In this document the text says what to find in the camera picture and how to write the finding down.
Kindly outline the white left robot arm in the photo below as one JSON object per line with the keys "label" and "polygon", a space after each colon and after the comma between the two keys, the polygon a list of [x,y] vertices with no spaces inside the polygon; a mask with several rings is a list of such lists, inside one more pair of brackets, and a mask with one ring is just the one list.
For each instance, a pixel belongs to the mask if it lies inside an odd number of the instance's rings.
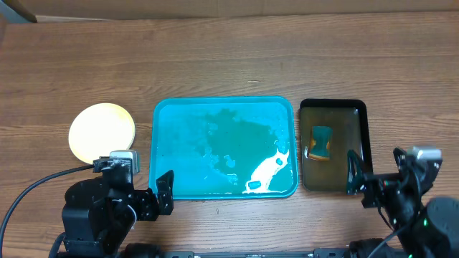
{"label": "white left robot arm", "polygon": [[132,158],[102,157],[93,161],[102,175],[81,181],[65,193],[62,221],[65,231],[55,240],[50,257],[155,257],[151,244],[120,245],[138,221],[155,221],[173,211],[172,170],[151,188],[135,190]]}

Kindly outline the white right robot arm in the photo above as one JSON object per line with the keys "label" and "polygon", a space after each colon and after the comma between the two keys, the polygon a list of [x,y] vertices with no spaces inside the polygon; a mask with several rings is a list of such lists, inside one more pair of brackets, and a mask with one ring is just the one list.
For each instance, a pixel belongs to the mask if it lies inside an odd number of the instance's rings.
{"label": "white right robot arm", "polygon": [[439,149],[395,148],[396,173],[375,174],[350,150],[350,194],[362,193],[365,209],[375,208],[391,234],[383,239],[351,242],[345,257],[457,257],[458,200],[449,196],[422,196],[433,186],[443,162]]}

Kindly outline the green orange sponge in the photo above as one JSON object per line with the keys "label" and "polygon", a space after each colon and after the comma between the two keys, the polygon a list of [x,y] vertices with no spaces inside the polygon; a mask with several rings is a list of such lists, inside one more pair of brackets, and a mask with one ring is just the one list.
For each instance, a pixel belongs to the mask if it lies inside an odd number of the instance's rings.
{"label": "green orange sponge", "polygon": [[330,144],[333,130],[327,126],[313,126],[311,129],[308,158],[316,161],[330,159]]}

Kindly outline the yellow plate with sauce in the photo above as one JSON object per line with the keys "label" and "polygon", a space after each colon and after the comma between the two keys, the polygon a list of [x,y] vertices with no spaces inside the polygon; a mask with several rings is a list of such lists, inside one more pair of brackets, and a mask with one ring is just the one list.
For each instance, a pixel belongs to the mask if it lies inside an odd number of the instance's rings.
{"label": "yellow plate with sauce", "polygon": [[99,103],[87,107],[73,120],[68,143],[76,158],[91,164],[113,151],[128,150],[135,135],[133,117],[125,108]]}

